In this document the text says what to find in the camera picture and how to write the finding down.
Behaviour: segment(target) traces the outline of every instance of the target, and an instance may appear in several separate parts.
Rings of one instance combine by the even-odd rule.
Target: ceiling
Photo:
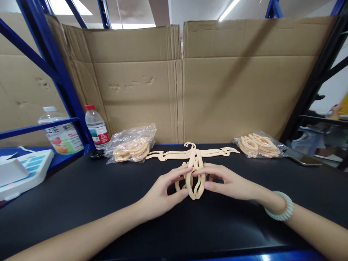
[[[80,0],[93,14],[83,16],[90,28],[102,28],[97,0]],[[280,0],[285,17],[305,17],[327,5],[320,15],[329,15],[336,0]],[[122,23],[164,25],[189,20],[215,20],[232,0],[118,0]],[[240,0],[225,19],[264,18],[269,0]],[[112,24],[120,24],[116,0],[108,0]],[[15,0],[0,0],[0,12],[18,12]],[[72,15],[57,16],[61,23],[78,26]]]

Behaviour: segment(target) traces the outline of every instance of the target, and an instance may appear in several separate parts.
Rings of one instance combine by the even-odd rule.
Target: cardboard
[[[279,139],[335,20],[186,22],[184,140]]]
[[[81,102],[96,106],[109,134],[154,122],[158,143],[183,142],[177,102],[179,26],[83,30],[63,25],[65,42],[59,23],[48,20],[66,63],[76,72],[72,78]]]
[[[336,18],[186,22],[183,59],[177,25],[90,30],[47,20],[81,104],[96,106],[110,134],[155,123],[156,142],[175,144],[260,130],[279,138]],[[10,45],[0,47],[11,57],[0,62],[7,129],[35,124],[42,106],[62,110],[49,77]]]
[[[40,54],[22,14],[0,17]],[[66,113],[52,79],[0,34],[0,132],[36,125],[44,106]],[[0,147],[20,145],[51,146],[43,130],[0,140]]]

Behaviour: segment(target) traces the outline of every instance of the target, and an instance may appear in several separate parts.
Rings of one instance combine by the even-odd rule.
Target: smartphone
[[[286,154],[289,156],[290,159],[296,161],[297,163],[303,166],[316,167],[322,165],[320,161],[317,161],[309,156],[303,155],[302,153],[299,153],[292,149],[287,149]]]

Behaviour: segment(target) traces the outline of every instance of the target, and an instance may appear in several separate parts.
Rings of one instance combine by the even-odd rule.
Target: red bottle cap
[[[85,105],[84,108],[86,110],[95,109],[94,105]]]

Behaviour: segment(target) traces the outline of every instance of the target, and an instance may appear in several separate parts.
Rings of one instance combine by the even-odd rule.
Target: bracelet
[[[273,219],[277,220],[277,221],[286,221],[288,220],[294,213],[294,204],[293,201],[289,198],[288,195],[284,194],[283,192],[280,191],[274,191],[274,193],[282,196],[283,199],[285,199],[286,201],[286,210],[284,211],[284,213],[280,214],[280,215],[275,215],[272,214],[267,208],[265,208],[266,213]]]

